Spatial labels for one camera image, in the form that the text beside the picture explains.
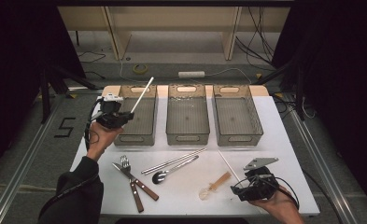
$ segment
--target power strip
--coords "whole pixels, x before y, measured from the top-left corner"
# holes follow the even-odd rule
[[[188,77],[205,77],[204,71],[197,71],[197,72],[179,72],[178,73],[180,78],[188,78]]]

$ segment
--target plastic bin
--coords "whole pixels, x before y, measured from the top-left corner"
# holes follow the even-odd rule
[[[263,130],[248,85],[215,85],[212,103],[219,146],[259,143]]]
[[[121,86],[120,94],[124,101],[120,111],[131,111],[146,86]],[[124,133],[114,141],[117,146],[153,146],[157,118],[157,86],[150,85],[136,106],[134,119],[124,126]]]
[[[205,85],[168,86],[166,120],[168,145],[206,145],[209,117]]]

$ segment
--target metal rod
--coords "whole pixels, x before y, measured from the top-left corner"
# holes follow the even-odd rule
[[[150,86],[151,82],[154,80],[154,77],[152,77],[150,79],[150,81],[148,82],[148,85],[145,87],[145,89],[142,91],[142,94],[140,94],[139,99],[137,99],[136,104],[134,104],[133,109],[131,110],[131,113],[134,113],[134,110],[136,109],[136,106],[139,104],[140,100],[142,99],[143,95],[145,94],[146,90],[148,89],[148,87]]]
[[[161,164],[159,164],[159,165],[156,165],[156,166],[153,166],[153,167],[151,167],[151,168],[148,168],[147,170],[144,170],[144,171],[142,171],[141,173],[142,173],[143,175],[151,174],[151,173],[153,173],[153,172],[155,172],[155,171],[161,170],[161,169],[162,169],[163,167],[165,167],[165,166],[168,166],[168,165],[171,165],[171,164],[177,163],[178,161],[183,161],[183,160],[185,160],[185,159],[187,159],[187,158],[189,158],[189,157],[192,157],[192,156],[194,156],[194,155],[197,155],[197,154],[199,154],[199,153],[201,153],[201,152],[203,152],[203,151],[205,151],[205,150],[206,150],[206,148],[202,148],[202,149],[196,150],[196,151],[194,151],[194,152],[192,152],[192,153],[190,153],[190,154],[186,154],[186,155],[183,155],[183,156],[178,157],[178,158],[176,158],[176,159],[173,159],[173,160],[170,160],[170,161],[166,161],[166,162],[161,163]]]
[[[26,177],[26,174],[28,173],[31,164],[35,159],[37,151],[41,148],[41,144],[43,143],[44,138],[46,137],[49,131],[49,127],[51,123],[54,121],[55,116],[57,114],[56,112],[59,106],[62,104],[63,100],[64,95],[59,95],[56,98],[56,102],[53,104],[51,108],[49,118],[46,120],[44,124],[40,125],[40,128],[38,129],[34,140],[32,141],[25,155],[23,156],[20,165],[17,167],[14,173],[14,176],[11,177],[9,183],[6,186],[5,191],[0,196],[0,223],[2,223],[7,213],[7,210],[11,206],[12,201],[14,200],[23,179]]]

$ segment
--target aluminum rail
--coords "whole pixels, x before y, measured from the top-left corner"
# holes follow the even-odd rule
[[[55,98],[55,102],[51,107],[49,118],[44,124],[41,124],[39,130],[35,135],[34,140],[32,141],[25,155],[23,156],[15,174],[11,177],[11,180],[6,186],[6,189],[0,196],[0,223],[3,221],[3,218],[5,217],[8,208],[11,206],[11,203],[14,200],[23,179],[26,177],[26,174],[31,167],[35,155],[39,150],[41,144],[43,143],[47,131],[49,130],[49,125],[53,122],[55,118],[55,112],[58,110],[63,100],[64,95],[58,95]]]
[[[294,101],[290,96],[287,96],[287,99],[288,101]],[[305,121],[301,121],[296,111],[291,112],[291,116],[293,117],[296,127],[298,128],[300,135],[305,142],[308,152],[310,153],[314,164],[319,171],[320,177],[322,178],[322,181],[325,184],[326,189],[329,192],[330,197],[332,198],[332,201],[342,221],[345,224],[358,223],[352,212],[352,208],[346,200],[346,197],[341,191],[337,181],[333,177],[331,169],[329,168],[327,162],[323,159],[322,153],[319,151],[315,139],[312,137],[312,134],[308,130]]]

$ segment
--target white stick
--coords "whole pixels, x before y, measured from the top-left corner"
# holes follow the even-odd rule
[[[150,86],[151,82],[154,80],[154,77],[152,77],[150,79],[150,81],[148,82],[148,85],[145,87],[145,89],[142,91],[142,94],[140,94],[139,99],[137,99],[136,104],[134,104],[133,109],[131,110],[131,113],[134,113],[134,110],[136,109],[136,106],[139,104],[140,100],[142,99],[143,95],[145,94],[146,90],[148,89],[148,87]]]

